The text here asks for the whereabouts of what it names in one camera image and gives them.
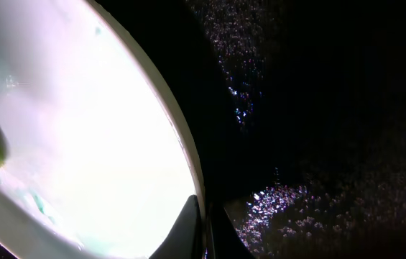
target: white plate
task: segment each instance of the white plate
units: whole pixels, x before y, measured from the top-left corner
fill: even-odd
[[[185,118],[93,1],[0,0],[0,243],[20,258],[147,258],[203,179]]]

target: white bowl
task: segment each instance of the white bowl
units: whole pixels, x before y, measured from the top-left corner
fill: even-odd
[[[0,0],[0,243],[19,258],[148,258],[195,144],[159,71],[94,1]]]

